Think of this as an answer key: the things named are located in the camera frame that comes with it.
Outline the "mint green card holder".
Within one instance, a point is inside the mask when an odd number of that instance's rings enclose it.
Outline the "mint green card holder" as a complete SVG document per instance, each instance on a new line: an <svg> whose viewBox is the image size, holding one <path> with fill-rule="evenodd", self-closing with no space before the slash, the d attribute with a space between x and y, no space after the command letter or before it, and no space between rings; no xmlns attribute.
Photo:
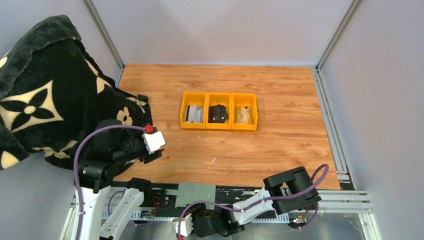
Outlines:
<svg viewBox="0 0 424 240"><path fill-rule="evenodd" d="M176 207L186 207L196 201L215 202L216 190L217 186L213 184L181 181L177 189L167 188L165 194L176 196Z"/></svg>

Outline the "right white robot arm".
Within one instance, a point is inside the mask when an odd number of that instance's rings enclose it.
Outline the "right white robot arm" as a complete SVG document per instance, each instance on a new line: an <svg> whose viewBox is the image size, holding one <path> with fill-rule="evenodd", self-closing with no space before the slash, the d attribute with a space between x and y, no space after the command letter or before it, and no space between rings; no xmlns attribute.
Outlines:
<svg viewBox="0 0 424 240"><path fill-rule="evenodd" d="M258 193L231 206L220 205L220 210L208 210L205 201L197 201L188 209L192 216L192 233L199 238L215 234L229 237L244 231L245 225L266 212L282 215L317 207L322 198L316 187L322 180L321 176L314 181L301 166L265 178Z"/></svg>

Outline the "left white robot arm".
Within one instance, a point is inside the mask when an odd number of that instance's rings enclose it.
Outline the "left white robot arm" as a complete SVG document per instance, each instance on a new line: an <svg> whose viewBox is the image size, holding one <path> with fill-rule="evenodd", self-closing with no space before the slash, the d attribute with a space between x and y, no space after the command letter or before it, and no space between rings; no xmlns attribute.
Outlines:
<svg viewBox="0 0 424 240"><path fill-rule="evenodd" d="M134 177L122 190L114 210L106 203L113 180L133 163L148 164L162 156L164 135L152 125L123 125L116 119L101 121L77 147L73 174L76 214L71 238L75 240L117 240L140 206L153 208L154 217L161 205L149 180ZM102 223L104 209L108 219Z"/></svg>

